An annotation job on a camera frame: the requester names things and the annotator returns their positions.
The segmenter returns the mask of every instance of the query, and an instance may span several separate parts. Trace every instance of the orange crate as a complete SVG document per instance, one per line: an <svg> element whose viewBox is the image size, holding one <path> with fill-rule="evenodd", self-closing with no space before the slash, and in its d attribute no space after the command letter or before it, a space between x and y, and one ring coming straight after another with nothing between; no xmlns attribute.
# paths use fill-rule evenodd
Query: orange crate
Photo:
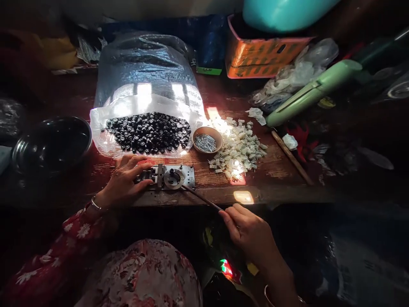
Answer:
<svg viewBox="0 0 409 307"><path fill-rule="evenodd" d="M272 78L313 39L243 39L232 26L233 16L228 17L230 32L225 57L227 76L231 79Z"/></svg>

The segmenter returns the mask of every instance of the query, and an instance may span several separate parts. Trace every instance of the wooden bowl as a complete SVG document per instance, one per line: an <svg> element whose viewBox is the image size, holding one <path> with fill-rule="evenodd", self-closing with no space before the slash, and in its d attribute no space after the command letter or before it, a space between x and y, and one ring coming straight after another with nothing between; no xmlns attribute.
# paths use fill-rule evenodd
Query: wooden bowl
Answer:
<svg viewBox="0 0 409 307"><path fill-rule="evenodd" d="M200 134L207 134L207 135L209 135L209 136L211 136L212 138L215 139L215 141L216 141L216 150L215 150L215 151L206 152L206 151L203 151L203 150L197 148L197 146L196 146L196 144L195 144L195 138L196 138L196 136L198 136L198 135L200 135ZM218 151L220 150L220 148L222 148L222 146L223 146L223 138L222 138L222 135L220 134L220 132L217 131L217 130L214 129L214 128L211 128L211 127L200 127L200 128L197 128L197 129L195 130L195 132L193 133L193 146L195 147L195 149L196 149L198 152L200 152L200 153L202 153L202 154L208 154L208 153L209 153L209 154L215 154L216 152L218 152Z"/></svg>

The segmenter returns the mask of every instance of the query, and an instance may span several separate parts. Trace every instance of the small bowl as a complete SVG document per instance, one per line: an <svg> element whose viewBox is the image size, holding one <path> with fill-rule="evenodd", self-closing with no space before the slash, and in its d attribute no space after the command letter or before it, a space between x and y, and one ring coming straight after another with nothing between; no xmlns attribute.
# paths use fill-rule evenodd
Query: small bowl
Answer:
<svg viewBox="0 0 409 307"><path fill-rule="evenodd" d="M13 149L12 163L24 175L53 177L79 163L91 147L91 127L78 117L41 122Z"/></svg>
<svg viewBox="0 0 409 307"><path fill-rule="evenodd" d="M206 151L203 151L203 150L197 148L197 146L196 146L196 144L195 144L195 137L198 136L198 135L200 135L200 134L207 134L207 135L209 135L209 136L211 136L212 138L215 139L215 141L216 141L216 150L215 150L215 151L206 152ZM214 128L211 128L211 127L200 127L200 128L197 128L197 129L195 130L195 132L193 133L193 146L195 147L195 149L196 149L198 152L200 152L200 153L202 153L202 154L208 154L208 153L209 153L209 154L215 154L216 152L218 152L218 151L220 150L220 148L222 148L222 146L223 146L223 138L222 138L222 135L220 134L220 132L217 131L217 130L214 129Z"/></svg>

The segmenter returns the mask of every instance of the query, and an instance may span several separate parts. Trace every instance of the floral dress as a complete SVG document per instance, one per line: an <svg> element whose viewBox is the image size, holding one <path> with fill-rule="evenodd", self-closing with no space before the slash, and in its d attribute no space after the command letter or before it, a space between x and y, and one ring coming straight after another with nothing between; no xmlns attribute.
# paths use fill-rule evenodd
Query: floral dress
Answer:
<svg viewBox="0 0 409 307"><path fill-rule="evenodd" d="M83 210L67 219L49 251L12 276L3 298L13 306L49 305L103 227L103 219L89 223ZM146 239L99 261L76 306L202 307L203 301L188 259L167 242Z"/></svg>

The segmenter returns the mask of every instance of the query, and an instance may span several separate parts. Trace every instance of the wooden workbench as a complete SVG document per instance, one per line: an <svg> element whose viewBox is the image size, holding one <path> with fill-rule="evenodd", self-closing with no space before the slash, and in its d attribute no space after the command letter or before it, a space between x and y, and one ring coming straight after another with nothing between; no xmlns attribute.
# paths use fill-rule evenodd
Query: wooden workbench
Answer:
<svg viewBox="0 0 409 307"><path fill-rule="evenodd" d="M256 204L316 203L331 201L319 185L308 186L294 165L278 146L267 127L247 117L248 95L263 84L251 88L255 81L237 81L226 77L196 75L206 116L218 113L222 118L252 120L253 133L268 145L268 155L259 160L256 172L248 172L245 185L231 184L224 174L216 175L208 167L207 155L194 148L181 159L153 159L156 163L194 165L198 193L219 205L236 202L235 191L248 191ZM66 75L55 79L54 94L44 107L30 110L31 124L54 116L79 116L89 121L97 83L96 75ZM85 160L69 173L39 180L24 178L9 168L1 177L2 203L16 207L82 208L100 191L112 174L112 159L98 153L92 145ZM198 205L201 201L187 192L146 192L136 206Z"/></svg>

